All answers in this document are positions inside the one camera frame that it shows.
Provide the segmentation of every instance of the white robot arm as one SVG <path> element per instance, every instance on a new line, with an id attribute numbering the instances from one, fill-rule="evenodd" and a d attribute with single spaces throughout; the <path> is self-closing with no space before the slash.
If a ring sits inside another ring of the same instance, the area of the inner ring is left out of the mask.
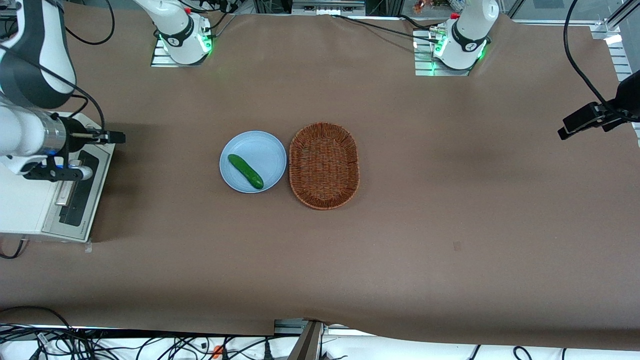
<path id="1" fill-rule="evenodd" d="M 133 0 L 151 17 L 164 47 L 180 64 L 198 64 L 212 49 L 209 19 L 192 13 L 177 0 Z"/>
<path id="2" fill-rule="evenodd" d="M 2 44 L 75 84 L 61 0 L 17 1 L 16 16 L 18 32 Z M 0 91 L 17 106 L 53 109 L 64 104 L 74 89 L 0 50 Z"/>
<path id="3" fill-rule="evenodd" d="M 498 19 L 500 8 L 495 0 L 467 0 L 459 19 L 444 23 L 445 35 L 434 56 L 452 69 L 468 69 L 487 45 L 487 34 Z"/>
<path id="4" fill-rule="evenodd" d="M 61 106 L 76 87 L 62 3 L 17 1 L 16 13 L 18 32 L 0 49 L 0 163 L 27 179 L 88 179 L 91 172 L 70 164 L 69 154 L 88 143 L 122 143 L 125 136 L 39 110 Z"/>

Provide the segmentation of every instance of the cucumber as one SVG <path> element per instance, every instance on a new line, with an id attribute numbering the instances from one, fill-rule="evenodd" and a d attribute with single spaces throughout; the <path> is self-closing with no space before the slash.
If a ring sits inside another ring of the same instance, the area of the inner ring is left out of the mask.
<path id="1" fill-rule="evenodd" d="M 238 169 L 238 171 L 240 171 L 240 174 L 244 175 L 244 177 L 249 180 L 251 186 L 258 190 L 261 190 L 264 187 L 264 183 L 262 182 L 262 178 L 260 177 L 260 175 L 258 175 L 258 173 L 255 172 L 255 170 L 252 169 L 244 159 L 236 154 L 229 154 L 227 158 L 229 159 L 231 165 Z"/>

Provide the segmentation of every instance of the wicker basket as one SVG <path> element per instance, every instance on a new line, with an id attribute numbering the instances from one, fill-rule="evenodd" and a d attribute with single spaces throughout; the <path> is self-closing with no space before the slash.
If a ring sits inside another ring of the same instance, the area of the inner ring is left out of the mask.
<path id="1" fill-rule="evenodd" d="M 311 208 L 329 210 L 347 203 L 360 186 L 351 134 L 328 122 L 298 131 L 289 147 L 289 180 L 296 197 Z"/>

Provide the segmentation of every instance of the light blue plate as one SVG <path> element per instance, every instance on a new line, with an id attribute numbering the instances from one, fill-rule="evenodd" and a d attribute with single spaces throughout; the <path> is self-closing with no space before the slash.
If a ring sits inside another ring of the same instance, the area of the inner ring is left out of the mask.
<path id="1" fill-rule="evenodd" d="M 227 156 L 236 154 L 262 178 L 264 187 L 258 190 L 238 171 Z M 264 131 L 247 131 L 229 141 L 220 155 L 220 173 L 233 189 L 243 193 L 259 193 L 276 185 L 287 168 L 287 152 L 282 143 Z"/>

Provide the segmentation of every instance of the white floor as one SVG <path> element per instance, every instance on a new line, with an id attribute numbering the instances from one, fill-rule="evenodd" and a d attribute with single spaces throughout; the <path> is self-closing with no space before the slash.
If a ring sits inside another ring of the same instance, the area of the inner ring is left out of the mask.
<path id="1" fill-rule="evenodd" d="M 256 341 L 264 338 L 235 338 L 227 344 L 227 350 L 240 350 Z M 285 359 L 293 348 L 293 338 L 280 338 L 271 340 L 271 352 L 274 358 Z M 130 347 L 136 348 L 147 339 L 114 339 L 100 340 L 103 347 Z M 192 342 L 195 346 L 206 348 L 209 342 L 209 352 L 216 345 L 221 345 L 223 338 L 198 338 Z M 173 345 L 172 339 L 163 339 L 144 347 L 139 360 L 157 360 L 158 357 Z M 36 350 L 35 341 L 13 341 L 0 345 L 0 359 L 2 360 L 29 360 Z M 55 352 L 55 344 L 47 345 L 50 352 Z M 347 356 L 346 360 L 467 360 L 473 352 L 475 345 L 451 345 L 438 343 L 419 343 L 414 341 L 393 340 L 377 336 L 325 336 L 323 338 L 323 351 L 327 351 L 330 359 Z M 560 360 L 561 349 L 527 347 L 532 360 Z M 119 349 L 113 353 L 118 360 L 135 360 L 138 350 Z M 253 359 L 263 359 L 264 344 L 256 345 L 246 350 L 243 354 Z M 527 360 L 524 353 L 520 353 L 523 360 Z M 68 360 L 69 356 L 54 357 L 54 360 Z M 248 360 L 247 357 L 234 356 L 231 360 Z M 476 356 L 476 360 L 514 360 L 513 347 L 483 345 Z M 576 350 L 569 349 L 566 352 L 566 360 L 640 360 L 640 352 L 609 351 L 609 350 Z M 211 360 L 210 356 L 199 355 L 196 359 L 194 353 L 181 350 L 174 360 Z"/>

